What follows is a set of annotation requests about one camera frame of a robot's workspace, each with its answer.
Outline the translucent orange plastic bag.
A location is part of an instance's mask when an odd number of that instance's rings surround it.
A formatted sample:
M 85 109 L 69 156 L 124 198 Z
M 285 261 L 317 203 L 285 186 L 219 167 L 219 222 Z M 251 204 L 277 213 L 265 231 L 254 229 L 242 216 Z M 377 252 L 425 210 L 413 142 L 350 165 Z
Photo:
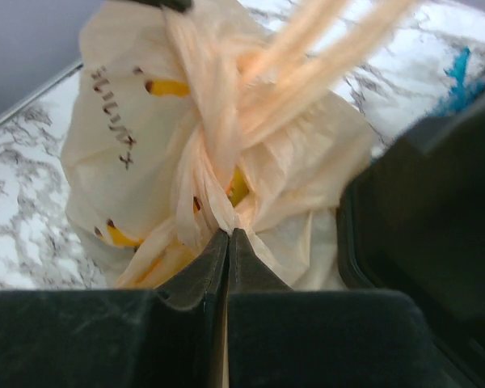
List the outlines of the translucent orange plastic bag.
M 342 289 L 336 210 L 374 134 L 331 85 L 412 8 L 380 1 L 315 57 L 345 8 L 304 1 L 274 36 L 236 1 L 107 1 L 83 28 L 61 165 L 66 213 L 109 286 L 156 287 L 218 230 L 245 230 L 296 290 Z M 234 208 L 238 167 L 249 189 Z

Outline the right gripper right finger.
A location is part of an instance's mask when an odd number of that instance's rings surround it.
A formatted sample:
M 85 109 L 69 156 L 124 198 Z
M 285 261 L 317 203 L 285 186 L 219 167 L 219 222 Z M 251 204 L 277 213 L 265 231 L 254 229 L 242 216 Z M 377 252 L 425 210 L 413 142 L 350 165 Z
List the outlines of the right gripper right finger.
M 230 237 L 229 293 L 289 292 L 284 283 L 254 252 L 245 230 L 234 229 Z

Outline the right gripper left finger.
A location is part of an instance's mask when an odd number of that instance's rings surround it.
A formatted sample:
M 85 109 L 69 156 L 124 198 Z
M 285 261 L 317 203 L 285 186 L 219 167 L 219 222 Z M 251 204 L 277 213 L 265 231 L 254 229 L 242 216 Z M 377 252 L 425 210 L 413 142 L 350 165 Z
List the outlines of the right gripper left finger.
M 222 295 L 226 286 L 229 235 L 218 230 L 205 249 L 156 292 L 173 310 L 192 310 Z

